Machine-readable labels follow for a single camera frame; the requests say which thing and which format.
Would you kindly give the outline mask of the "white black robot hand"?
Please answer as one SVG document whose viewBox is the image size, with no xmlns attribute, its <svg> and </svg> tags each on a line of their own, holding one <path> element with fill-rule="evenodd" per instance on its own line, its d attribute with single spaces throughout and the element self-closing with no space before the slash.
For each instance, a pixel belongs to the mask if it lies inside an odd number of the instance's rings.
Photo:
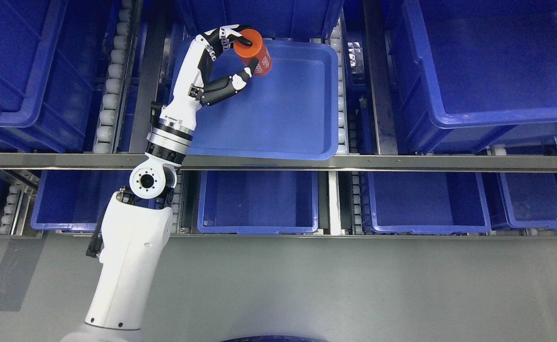
<svg viewBox="0 0 557 342">
<path fill-rule="evenodd" d="M 179 69 L 173 88 L 173 100 L 163 110 L 163 118 L 196 111 L 201 106 L 213 105 L 236 95 L 254 76 L 259 60 L 255 57 L 232 76 L 211 81 L 214 63 L 224 52 L 233 48 L 233 43 L 246 47 L 253 45 L 242 31 L 250 25 L 233 24 L 201 32 L 191 41 Z"/>
</svg>

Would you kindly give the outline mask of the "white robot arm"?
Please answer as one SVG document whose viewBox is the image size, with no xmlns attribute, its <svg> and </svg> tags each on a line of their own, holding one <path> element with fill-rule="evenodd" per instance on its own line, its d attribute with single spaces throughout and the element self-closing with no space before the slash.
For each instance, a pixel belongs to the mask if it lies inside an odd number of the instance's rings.
<svg viewBox="0 0 557 342">
<path fill-rule="evenodd" d="M 100 232 L 102 272 L 83 324 L 64 342 L 141 342 L 142 321 L 161 253 L 172 229 L 170 197 L 189 151 L 200 104 L 163 107 L 149 132 L 146 160 L 110 197 Z"/>
</svg>

